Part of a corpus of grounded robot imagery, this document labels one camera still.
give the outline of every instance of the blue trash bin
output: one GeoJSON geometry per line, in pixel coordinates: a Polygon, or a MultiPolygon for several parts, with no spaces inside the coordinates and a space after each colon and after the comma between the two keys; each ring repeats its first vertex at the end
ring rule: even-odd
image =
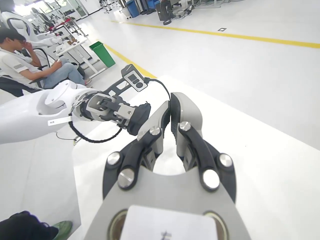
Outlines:
{"type": "Polygon", "coordinates": [[[135,0],[130,0],[125,3],[132,17],[137,17],[139,15],[137,5],[135,0]]]}

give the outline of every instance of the green trash bin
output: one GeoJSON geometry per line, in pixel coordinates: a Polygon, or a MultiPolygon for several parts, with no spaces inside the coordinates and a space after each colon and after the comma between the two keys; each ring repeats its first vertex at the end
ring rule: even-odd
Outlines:
{"type": "Polygon", "coordinates": [[[97,54],[99,59],[101,59],[102,62],[108,68],[115,64],[115,61],[113,60],[113,58],[110,56],[109,52],[106,50],[106,48],[104,47],[104,45],[100,41],[89,46],[89,48],[91,48],[94,51],[94,53],[97,54]]]}

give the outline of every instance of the gray metal plate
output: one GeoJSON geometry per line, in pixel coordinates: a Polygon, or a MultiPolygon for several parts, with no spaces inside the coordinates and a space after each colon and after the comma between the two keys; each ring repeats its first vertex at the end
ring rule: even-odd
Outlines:
{"type": "Polygon", "coordinates": [[[105,240],[110,221],[131,205],[155,207],[193,214],[214,211],[225,221],[230,240],[250,240],[249,233],[225,188],[205,191],[198,168],[176,176],[163,176],[140,167],[137,184],[129,191],[113,186],[95,216],[85,240],[105,240]]]}

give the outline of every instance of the pants leg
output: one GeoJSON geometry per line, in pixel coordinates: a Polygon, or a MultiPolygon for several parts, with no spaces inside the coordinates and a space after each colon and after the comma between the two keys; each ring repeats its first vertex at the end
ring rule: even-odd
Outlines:
{"type": "Polygon", "coordinates": [[[44,80],[44,88],[52,88],[57,85],[59,82],[63,81],[66,78],[69,78],[70,81],[73,81],[77,84],[85,84],[82,75],[78,72],[77,67],[69,62],[67,59],[61,59],[62,67],[53,72],[44,80]]]}

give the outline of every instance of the green shoe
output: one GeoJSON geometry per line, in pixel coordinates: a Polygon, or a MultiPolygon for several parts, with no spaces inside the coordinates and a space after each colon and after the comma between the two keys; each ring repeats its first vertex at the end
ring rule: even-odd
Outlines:
{"type": "Polygon", "coordinates": [[[66,239],[65,237],[69,235],[72,228],[72,222],[62,221],[52,226],[59,229],[59,233],[56,235],[56,237],[53,240],[61,240],[61,239],[66,239]]]}

